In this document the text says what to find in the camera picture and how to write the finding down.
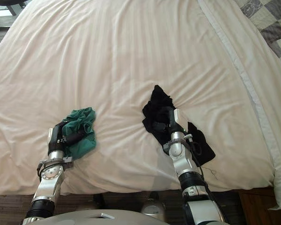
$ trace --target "checkered blanket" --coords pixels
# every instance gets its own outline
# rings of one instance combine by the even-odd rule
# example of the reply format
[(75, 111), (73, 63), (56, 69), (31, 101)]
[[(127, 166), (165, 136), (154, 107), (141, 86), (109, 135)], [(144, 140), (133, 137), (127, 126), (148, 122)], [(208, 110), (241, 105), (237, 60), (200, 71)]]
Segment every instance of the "checkered blanket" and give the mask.
[(235, 0), (281, 60), (281, 0)]

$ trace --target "wire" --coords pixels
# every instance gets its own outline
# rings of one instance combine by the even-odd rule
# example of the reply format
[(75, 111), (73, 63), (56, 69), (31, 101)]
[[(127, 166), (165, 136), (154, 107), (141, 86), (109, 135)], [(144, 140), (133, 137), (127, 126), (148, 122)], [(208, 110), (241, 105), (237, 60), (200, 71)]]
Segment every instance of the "wire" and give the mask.
[[(199, 147), (199, 149), (200, 149), (200, 150), (199, 150), (199, 154), (198, 154), (198, 152), (196, 151), (195, 144), (196, 144), (196, 145)], [(202, 173), (201, 176), (202, 176), (202, 179), (204, 180), (203, 170), (202, 170), (201, 165), (200, 165), (200, 163), (198, 162), (196, 156), (194, 155), (194, 152), (196, 152), (198, 156), (201, 155), (201, 154), (202, 154), (202, 148), (201, 148), (200, 144), (197, 143), (197, 142), (190, 142), (190, 146), (191, 146), (191, 153), (192, 153), (193, 160), (195, 161), (195, 163), (196, 163), (196, 164), (198, 165), (198, 167), (200, 168), (201, 173)], [(206, 191), (208, 192), (209, 196), (211, 197), (211, 200), (214, 201), (214, 202), (216, 203), (216, 205), (219, 207), (219, 209), (220, 209), (220, 211), (221, 211), (221, 213), (222, 213), (222, 216), (224, 217), (224, 220), (225, 220), (225, 221), (228, 221), (228, 220), (227, 220), (226, 214), (223, 212), (222, 206), (221, 206), (221, 205), (218, 203), (218, 201), (215, 199), (215, 196), (214, 196), (214, 194), (209, 190), (208, 185), (206, 186)]]
[(196, 151), (196, 148), (194, 148), (194, 152), (196, 153), (197, 156), (200, 156), (202, 155), (202, 148), (201, 148), (201, 145), (197, 142), (193, 142), (193, 145), (197, 145), (199, 147), (199, 151)]
[(198, 162), (198, 160), (197, 160), (197, 158), (196, 158), (196, 156), (195, 156), (195, 154), (194, 154), (194, 152), (197, 152), (194, 143), (196, 143), (196, 144), (200, 147), (200, 153), (201, 153), (201, 154), (202, 154), (202, 149), (201, 149), (201, 146), (200, 146), (199, 143), (197, 143), (197, 142), (190, 142), (192, 158), (193, 158), (193, 160), (195, 161), (195, 163), (197, 164), (197, 166), (200, 168), (200, 170), (201, 170), (201, 176), (202, 176), (202, 179), (204, 180), (204, 173), (203, 173), (201, 164)]

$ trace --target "white duvet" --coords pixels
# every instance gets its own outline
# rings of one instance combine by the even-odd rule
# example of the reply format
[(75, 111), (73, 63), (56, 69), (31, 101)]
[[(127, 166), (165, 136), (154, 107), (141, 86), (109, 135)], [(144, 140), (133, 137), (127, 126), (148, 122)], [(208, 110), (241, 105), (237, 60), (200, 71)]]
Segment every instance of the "white duvet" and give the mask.
[(273, 185), (281, 208), (281, 63), (228, 0), (32, 1), (0, 44), (0, 194), (34, 193), (48, 128), (89, 106), (63, 194), (179, 189), (142, 124), (155, 84), (214, 150), (212, 191)]

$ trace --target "black cloth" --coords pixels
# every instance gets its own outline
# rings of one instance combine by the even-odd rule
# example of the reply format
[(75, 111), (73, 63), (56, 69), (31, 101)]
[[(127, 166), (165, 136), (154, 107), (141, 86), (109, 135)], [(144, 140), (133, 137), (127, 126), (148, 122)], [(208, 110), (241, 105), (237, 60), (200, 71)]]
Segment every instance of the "black cloth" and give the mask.
[[(164, 124), (169, 124), (168, 109), (175, 109), (172, 99), (161, 87), (155, 85), (150, 101), (142, 109), (145, 119), (142, 121), (146, 130), (154, 135), (163, 146), (170, 141), (170, 133)], [(200, 165), (205, 164), (215, 157), (215, 153), (207, 144), (204, 134), (193, 123), (188, 122), (188, 134), (192, 134), (192, 140), (196, 150), (193, 151)]]

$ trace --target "mattress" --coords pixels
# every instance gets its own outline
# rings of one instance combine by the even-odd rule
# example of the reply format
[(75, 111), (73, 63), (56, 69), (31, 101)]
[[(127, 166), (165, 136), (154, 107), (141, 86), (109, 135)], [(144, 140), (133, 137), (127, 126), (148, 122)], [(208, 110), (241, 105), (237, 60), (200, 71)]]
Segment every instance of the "mattress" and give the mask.
[(281, 62), (228, 0), (33, 0), (0, 43), (0, 195), (32, 194), (48, 128), (96, 111), (97, 146), (62, 194), (179, 189), (142, 108), (160, 85), (216, 157), (212, 191), (274, 186), (281, 208)]

